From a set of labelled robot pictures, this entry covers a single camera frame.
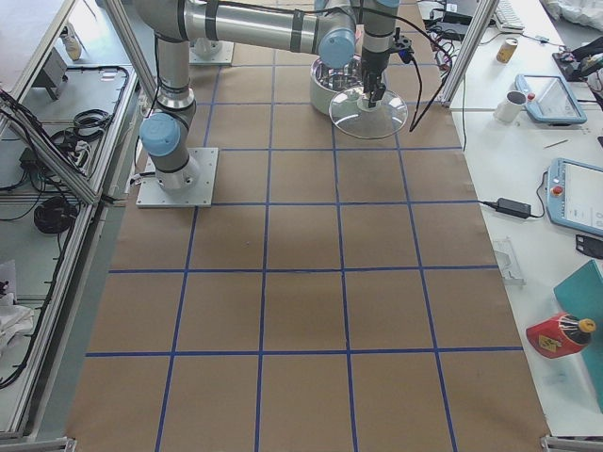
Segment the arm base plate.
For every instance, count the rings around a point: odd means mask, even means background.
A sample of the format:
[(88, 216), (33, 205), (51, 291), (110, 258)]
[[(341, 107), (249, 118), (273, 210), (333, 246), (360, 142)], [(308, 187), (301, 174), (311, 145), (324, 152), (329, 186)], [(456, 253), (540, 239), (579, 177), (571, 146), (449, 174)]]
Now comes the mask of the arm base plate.
[(150, 175), (140, 179), (137, 207), (180, 208), (210, 207), (219, 160), (218, 148), (188, 148), (189, 160), (174, 173), (155, 170), (151, 158), (145, 171)]
[(189, 64), (197, 66), (230, 66), (235, 45), (229, 41), (197, 39), (189, 45)]

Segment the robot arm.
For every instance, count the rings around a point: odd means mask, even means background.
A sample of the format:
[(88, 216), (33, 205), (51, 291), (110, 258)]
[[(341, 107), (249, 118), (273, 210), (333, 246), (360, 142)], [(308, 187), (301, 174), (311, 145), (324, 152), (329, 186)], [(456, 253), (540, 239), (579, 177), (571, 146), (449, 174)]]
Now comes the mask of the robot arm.
[[(279, 9), (234, 1), (137, 1), (135, 8), (155, 33), (158, 112), (143, 122), (139, 137), (167, 193), (195, 186), (202, 170), (187, 148), (196, 111), (189, 86), (189, 45), (197, 39), (229, 41), (318, 56), (339, 70), (360, 58), (358, 86), (335, 95), (329, 105), (334, 125), (363, 139), (389, 137), (407, 118), (400, 97), (388, 90), (383, 72), (395, 51), (396, 1), (317, 1), (312, 11)], [(362, 51), (356, 28), (364, 29)]]

